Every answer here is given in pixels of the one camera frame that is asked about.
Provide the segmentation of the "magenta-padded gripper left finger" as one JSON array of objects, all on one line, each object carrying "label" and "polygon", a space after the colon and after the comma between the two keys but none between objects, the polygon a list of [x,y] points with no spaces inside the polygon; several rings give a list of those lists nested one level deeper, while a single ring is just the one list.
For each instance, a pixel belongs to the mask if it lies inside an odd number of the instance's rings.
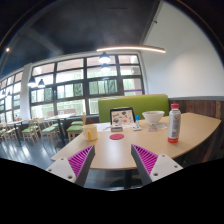
[{"label": "magenta-padded gripper left finger", "polygon": [[95,147],[91,145],[69,158],[58,158],[47,171],[83,187],[94,157]]}]

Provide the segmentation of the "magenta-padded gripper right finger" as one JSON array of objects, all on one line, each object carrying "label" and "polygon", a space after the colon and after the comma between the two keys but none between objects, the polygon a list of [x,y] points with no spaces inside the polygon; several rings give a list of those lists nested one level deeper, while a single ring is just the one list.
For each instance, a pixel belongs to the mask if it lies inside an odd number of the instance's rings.
[{"label": "magenta-padded gripper right finger", "polygon": [[134,144],[131,145],[131,155],[137,165],[143,185],[155,182],[182,169],[182,166],[168,155],[157,155]]}]

